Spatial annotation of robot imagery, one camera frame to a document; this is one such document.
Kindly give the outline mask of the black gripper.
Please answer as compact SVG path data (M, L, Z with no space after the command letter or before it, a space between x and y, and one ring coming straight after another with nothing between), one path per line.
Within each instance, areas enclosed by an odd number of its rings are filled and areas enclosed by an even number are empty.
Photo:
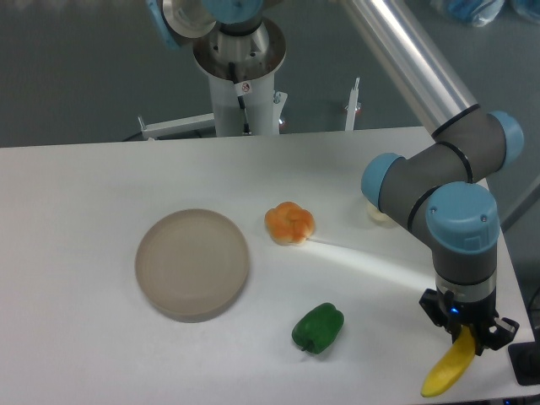
M450 290L426 289L418 303L435 326L451 335L453 343L459 337L460 325L473 326L476 355L510 344L520 328L517 321L496 317L495 289L487 297L473 302L459 300Z

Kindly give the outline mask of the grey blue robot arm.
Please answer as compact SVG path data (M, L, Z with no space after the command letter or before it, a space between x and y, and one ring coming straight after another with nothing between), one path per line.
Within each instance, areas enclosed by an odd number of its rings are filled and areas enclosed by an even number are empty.
M214 127L219 136L278 133L273 75L286 52L279 27L263 17L267 1L149 1L165 44L192 44L207 74L213 111L143 127ZM514 118L483 112L402 1L348 1L360 34L398 87L434 144L410 159L374 158L362 176L364 196L427 245L435 289L420 305L454 338L469 329L477 353L512 342L518 324L495 308L496 203L479 182L513 162L524 137Z

